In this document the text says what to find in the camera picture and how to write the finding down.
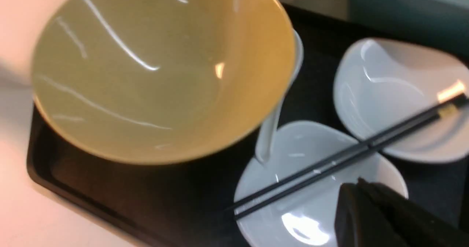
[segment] table surface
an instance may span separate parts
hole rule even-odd
[[[33,183],[26,172],[32,91],[8,82],[27,81],[33,46],[42,27],[65,0],[0,0],[0,246],[141,246]]]

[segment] small white plate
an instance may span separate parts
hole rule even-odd
[[[342,132],[306,121],[281,127],[275,138],[268,162],[261,165],[255,158],[249,162],[238,183],[235,201],[357,143]],[[337,247],[334,221],[339,188],[344,182],[356,182],[358,177],[382,182],[407,197],[407,187],[399,171],[375,154],[244,217],[238,221],[241,233],[252,247]],[[272,195],[240,207],[235,213]]]
[[[364,140],[438,103],[437,94],[469,85],[456,58],[418,45],[367,38],[352,45],[337,70],[334,104],[345,127]],[[469,110],[440,120],[385,149],[425,163],[459,160],[469,153]]]

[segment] black chopsticks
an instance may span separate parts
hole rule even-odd
[[[265,187],[264,189],[261,189],[260,191],[255,192],[252,195],[235,202],[227,210],[234,210],[237,207],[240,207],[252,201],[253,199],[256,199],[262,195],[265,195],[268,192],[271,192],[272,190],[278,187],[281,187],[289,182],[292,182],[293,180],[298,179],[299,177],[313,172],[314,170],[321,169],[319,174],[316,174],[313,177],[310,177],[307,180],[304,180],[303,182],[300,182],[294,185],[293,187],[290,187],[284,190],[283,192],[280,192],[279,194],[267,200],[264,200],[259,204],[256,204],[253,207],[250,207],[249,209],[240,212],[234,216],[236,220],[246,217],[247,215],[265,207],[266,205],[276,202],[277,200],[287,195],[290,195],[318,180],[321,180],[322,178],[330,174],[333,174],[345,167],[348,167],[349,165],[352,165],[362,159],[365,159],[370,155],[373,155],[373,153],[375,152],[379,152],[383,148],[402,139],[403,137],[406,137],[407,135],[422,129],[423,127],[435,122],[436,120],[445,117],[446,115],[454,113],[455,111],[464,107],[468,103],[469,100],[467,99],[466,95],[462,93],[450,100],[440,103],[439,105],[424,110],[423,112],[397,125],[394,125],[393,127],[384,130],[383,132],[380,132],[377,135],[370,137],[369,139],[363,142],[360,142],[330,157],[327,157],[324,160],[321,160],[320,162],[315,163],[314,165],[311,165],[310,167],[307,167],[304,170],[301,170],[300,172],[297,172],[289,177],[279,180],[279,182]]]

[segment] black tray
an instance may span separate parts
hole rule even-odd
[[[347,132],[333,106],[333,79],[345,50],[364,37],[388,37],[287,6],[305,58],[288,93],[280,125],[312,120]],[[231,215],[236,184],[254,153],[257,132],[216,155],[169,166],[122,165],[67,143],[34,112],[28,173],[55,192],[153,246],[247,247]],[[457,226],[468,161],[414,165],[392,159],[410,200]]]

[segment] bowl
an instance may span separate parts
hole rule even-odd
[[[269,161],[261,164],[253,158],[248,163],[236,188],[235,202],[357,143],[345,133],[309,121],[284,125],[275,138]],[[314,174],[259,197],[235,213]],[[238,220],[238,227],[252,247],[337,247],[334,222],[340,185],[355,183],[359,177],[381,182],[406,198],[409,195],[400,172],[376,153]]]
[[[469,85],[469,70],[431,48],[367,38],[345,53],[334,82],[340,120],[364,140],[439,103],[439,95]],[[446,163],[469,154],[469,109],[439,120],[384,149],[413,162]]]
[[[68,0],[37,43],[32,84],[65,140],[105,159],[161,165],[253,131],[294,63],[277,0]]]

